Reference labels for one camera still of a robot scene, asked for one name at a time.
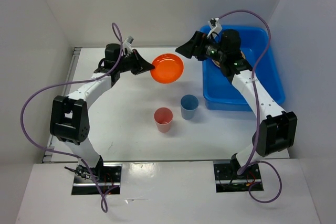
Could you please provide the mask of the blue plastic cup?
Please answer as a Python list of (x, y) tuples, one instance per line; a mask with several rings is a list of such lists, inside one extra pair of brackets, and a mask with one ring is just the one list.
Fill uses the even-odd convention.
[(198, 105), (199, 101), (196, 96), (191, 94), (183, 96), (180, 101), (182, 118), (185, 120), (192, 119), (195, 115)]

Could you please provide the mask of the green-rimmed bamboo woven plate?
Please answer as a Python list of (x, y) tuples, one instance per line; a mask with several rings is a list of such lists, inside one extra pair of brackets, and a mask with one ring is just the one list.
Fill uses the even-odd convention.
[[(244, 54), (242, 51), (240, 51), (240, 53), (241, 53), (241, 56), (245, 59), (245, 58), (246, 58), (246, 57), (245, 57), (245, 54)], [(220, 64), (219, 64), (218, 61), (216, 61), (216, 60), (212, 60), (212, 62), (213, 62), (214, 65), (216, 65), (217, 67), (220, 67)]]

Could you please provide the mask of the orange round plate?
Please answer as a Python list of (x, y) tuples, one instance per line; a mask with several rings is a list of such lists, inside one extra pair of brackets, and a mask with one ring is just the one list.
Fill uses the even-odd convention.
[(184, 71), (182, 59), (175, 54), (159, 55), (152, 61), (152, 65), (155, 68), (150, 71), (151, 77), (161, 84), (177, 81)]

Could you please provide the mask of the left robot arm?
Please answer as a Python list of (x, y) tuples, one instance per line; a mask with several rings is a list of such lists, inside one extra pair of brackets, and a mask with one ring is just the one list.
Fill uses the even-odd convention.
[(98, 63), (89, 82), (67, 96), (58, 95), (52, 102), (50, 133), (65, 143), (79, 162), (75, 174), (93, 182), (102, 180), (108, 172), (103, 159), (89, 140), (89, 108), (110, 90), (124, 72), (138, 75), (155, 68), (135, 49), (122, 49), (108, 44), (104, 58)]

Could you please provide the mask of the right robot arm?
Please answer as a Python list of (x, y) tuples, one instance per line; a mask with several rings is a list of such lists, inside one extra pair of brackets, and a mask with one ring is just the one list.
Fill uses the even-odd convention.
[(243, 178), (248, 166), (264, 157), (293, 146), (297, 116), (278, 105), (258, 80), (255, 70), (242, 56), (239, 32), (224, 30), (220, 40), (196, 31), (192, 38), (176, 48), (176, 52), (188, 59), (211, 59), (219, 63), (222, 75), (243, 96), (257, 120), (252, 143), (234, 154), (230, 172), (235, 178)]

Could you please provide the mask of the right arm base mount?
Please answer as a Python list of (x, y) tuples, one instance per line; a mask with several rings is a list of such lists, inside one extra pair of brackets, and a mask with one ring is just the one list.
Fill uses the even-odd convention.
[(258, 164), (255, 164), (241, 175), (237, 176), (228, 160), (214, 162), (214, 177), (217, 193), (236, 193), (249, 191), (263, 191), (261, 174)]

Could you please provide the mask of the pink plastic cup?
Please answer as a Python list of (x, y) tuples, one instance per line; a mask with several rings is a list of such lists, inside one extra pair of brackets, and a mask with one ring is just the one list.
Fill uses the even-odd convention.
[(158, 108), (154, 112), (154, 121), (157, 129), (161, 133), (166, 133), (170, 130), (173, 121), (173, 112), (165, 107)]

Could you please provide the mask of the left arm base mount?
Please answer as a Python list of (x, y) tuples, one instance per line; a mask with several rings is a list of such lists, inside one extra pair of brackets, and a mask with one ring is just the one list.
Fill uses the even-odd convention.
[[(74, 181), (72, 185), (72, 195), (98, 195), (98, 189), (92, 181), (91, 176), (86, 168), (82, 172), (79, 165), (74, 168), (65, 167), (67, 170), (74, 173)], [(97, 176), (96, 181), (102, 193), (108, 195), (118, 195), (120, 193), (120, 182), (122, 175), (121, 163), (104, 163), (103, 175)]]

